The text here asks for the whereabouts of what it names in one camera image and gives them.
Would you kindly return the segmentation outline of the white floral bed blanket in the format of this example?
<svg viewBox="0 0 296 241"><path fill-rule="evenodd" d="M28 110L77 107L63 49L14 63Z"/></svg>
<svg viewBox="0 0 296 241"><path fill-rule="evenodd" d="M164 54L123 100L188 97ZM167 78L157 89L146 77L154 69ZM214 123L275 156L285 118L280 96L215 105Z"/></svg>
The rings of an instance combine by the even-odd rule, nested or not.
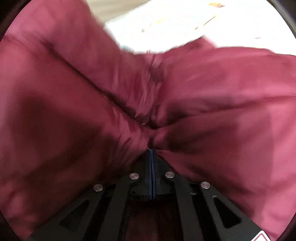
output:
<svg viewBox="0 0 296 241"><path fill-rule="evenodd" d="M215 47L295 54L291 18L274 1L89 1L122 49L160 53L205 37Z"/></svg>

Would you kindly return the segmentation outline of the maroon quilted puffer jacket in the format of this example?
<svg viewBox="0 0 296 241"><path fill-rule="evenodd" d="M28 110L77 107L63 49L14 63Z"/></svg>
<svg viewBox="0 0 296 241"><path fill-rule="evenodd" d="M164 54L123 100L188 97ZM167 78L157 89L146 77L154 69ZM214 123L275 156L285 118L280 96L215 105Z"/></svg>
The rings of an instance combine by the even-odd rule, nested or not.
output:
<svg viewBox="0 0 296 241"><path fill-rule="evenodd" d="M31 1L1 40L1 240L149 147L295 240L295 56L204 38L135 55L86 2Z"/></svg>

